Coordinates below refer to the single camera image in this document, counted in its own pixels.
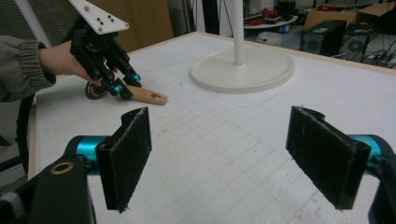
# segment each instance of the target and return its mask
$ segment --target white table surface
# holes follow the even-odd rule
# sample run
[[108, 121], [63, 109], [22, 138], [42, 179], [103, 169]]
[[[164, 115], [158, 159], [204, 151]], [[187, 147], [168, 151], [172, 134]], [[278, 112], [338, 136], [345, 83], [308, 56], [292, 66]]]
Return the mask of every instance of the white table surface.
[[167, 95], [166, 105], [92, 101], [77, 77], [40, 91], [32, 172], [61, 157], [74, 136], [111, 135], [122, 114], [148, 106], [153, 149], [130, 209], [107, 211], [100, 177], [88, 177], [99, 223], [368, 223], [378, 180], [364, 176], [354, 208], [335, 210], [285, 149], [290, 108], [317, 110], [343, 133], [377, 134], [396, 147], [394, 71], [286, 50], [296, 67], [280, 87], [237, 95], [197, 87], [193, 63], [228, 48], [229, 38], [196, 33], [131, 53], [143, 87]]

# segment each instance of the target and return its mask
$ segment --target human hand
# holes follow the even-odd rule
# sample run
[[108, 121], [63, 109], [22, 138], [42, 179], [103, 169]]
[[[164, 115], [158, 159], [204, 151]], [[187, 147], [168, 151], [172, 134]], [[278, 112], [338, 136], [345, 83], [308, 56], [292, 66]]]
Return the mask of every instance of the human hand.
[[39, 49], [38, 59], [43, 71], [54, 75], [76, 75], [85, 80], [101, 86], [99, 81], [92, 80], [84, 67], [70, 53], [71, 41], [67, 41], [53, 48]]

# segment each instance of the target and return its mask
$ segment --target lamp base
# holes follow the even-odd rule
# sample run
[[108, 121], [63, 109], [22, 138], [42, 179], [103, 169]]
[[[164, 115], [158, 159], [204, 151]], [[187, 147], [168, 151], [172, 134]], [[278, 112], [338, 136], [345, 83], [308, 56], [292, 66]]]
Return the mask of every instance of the lamp base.
[[270, 90], [294, 72], [294, 60], [282, 52], [249, 47], [245, 53], [242, 65], [235, 64], [233, 49], [209, 54], [195, 62], [191, 77], [208, 91], [240, 94]]

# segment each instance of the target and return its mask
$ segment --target white metal bracket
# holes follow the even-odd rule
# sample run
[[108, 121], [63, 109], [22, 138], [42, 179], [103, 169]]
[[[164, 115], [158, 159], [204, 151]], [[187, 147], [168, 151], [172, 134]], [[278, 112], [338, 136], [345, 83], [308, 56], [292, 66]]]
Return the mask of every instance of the white metal bracket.
[[69, 2], [99, 35], [122, 31], [129, 28], [128, 22], [120, 20], [90, 2], [85, 0], [69, 0]]

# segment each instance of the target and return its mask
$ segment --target sleeve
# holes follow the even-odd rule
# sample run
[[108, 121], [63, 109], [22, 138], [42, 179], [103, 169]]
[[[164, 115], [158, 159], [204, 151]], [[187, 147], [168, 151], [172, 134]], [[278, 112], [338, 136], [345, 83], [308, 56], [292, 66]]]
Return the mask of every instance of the sleeve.
[[56, 76], [45, 73], [38, 60], [38, 49], [45, 46], [35, 40], [0, 36], [0, 101], [26, 98], [51, 87]]

